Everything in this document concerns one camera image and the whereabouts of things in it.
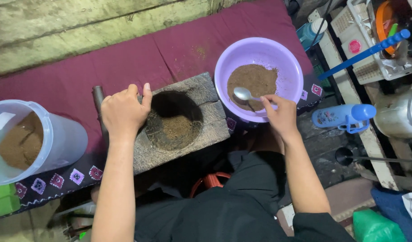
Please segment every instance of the blue cloth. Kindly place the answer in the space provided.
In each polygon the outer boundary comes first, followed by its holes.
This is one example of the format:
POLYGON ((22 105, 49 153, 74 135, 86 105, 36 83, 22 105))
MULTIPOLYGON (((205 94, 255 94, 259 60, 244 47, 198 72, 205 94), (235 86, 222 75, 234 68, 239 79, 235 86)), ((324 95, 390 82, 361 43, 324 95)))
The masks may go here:
POLYGON ((412 242, 412 218, 403 205, 403 193, 376 188, 370 191, 381 214, 397 223, 408 242, 412 242))

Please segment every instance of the spoon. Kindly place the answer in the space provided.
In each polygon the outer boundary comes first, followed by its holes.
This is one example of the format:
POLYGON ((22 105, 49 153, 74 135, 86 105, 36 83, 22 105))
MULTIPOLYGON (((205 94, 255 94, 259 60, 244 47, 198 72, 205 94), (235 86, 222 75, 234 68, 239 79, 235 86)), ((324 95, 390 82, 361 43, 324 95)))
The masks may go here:
POLYGON ((252 97, 251 92, 245 87, 237 86, 234 88, 233 92, 236 95, 236 97, 243 101, 248 101, 250 99, 255 101, 261 101, 259 97, 252 97))

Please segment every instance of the red stool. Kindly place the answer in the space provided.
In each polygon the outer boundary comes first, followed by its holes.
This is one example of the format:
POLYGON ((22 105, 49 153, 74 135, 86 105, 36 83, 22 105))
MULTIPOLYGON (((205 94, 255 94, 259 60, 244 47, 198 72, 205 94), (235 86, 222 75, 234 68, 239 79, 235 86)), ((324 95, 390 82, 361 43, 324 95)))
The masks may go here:
POLYGON ((200 186, 200 184, 202 184, 202 182, 204 182, 204 184, 206 186, 206 190, 208 190, 209 188, 214 187, 214 186, 223 187, 224 185, 219 182, 218 177, 230 178, 231 175, 227 174, 227 173, 224 173, 224 172, 217 172, 217 173, 209 174, 209 175, 205 176, 204 178, 200 178, 196 182, 196 184, 193 185, 193 188, 191 189, 190 198, 194 197, 194 194, 196 193, 197 188, 200 186))

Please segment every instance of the aluminum pot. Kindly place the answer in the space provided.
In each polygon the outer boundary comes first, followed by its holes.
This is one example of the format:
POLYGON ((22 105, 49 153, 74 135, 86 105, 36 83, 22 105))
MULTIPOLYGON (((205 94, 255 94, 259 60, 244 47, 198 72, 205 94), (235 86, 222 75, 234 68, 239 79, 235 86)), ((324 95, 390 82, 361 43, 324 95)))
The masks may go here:
POLYGON ((375 107, 373 121, 381 133, 388 137, 412 138, 412 85, 403 93, 383 96, 375 107))

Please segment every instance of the green bag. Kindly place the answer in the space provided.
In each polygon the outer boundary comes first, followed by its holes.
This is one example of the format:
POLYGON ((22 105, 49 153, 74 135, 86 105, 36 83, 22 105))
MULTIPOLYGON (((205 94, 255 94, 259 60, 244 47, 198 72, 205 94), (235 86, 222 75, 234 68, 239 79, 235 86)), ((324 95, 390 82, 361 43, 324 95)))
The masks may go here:
POLYGON ((367 209, 353 214, 354 236, 358 242, 405 242, 399 225, 367 209))

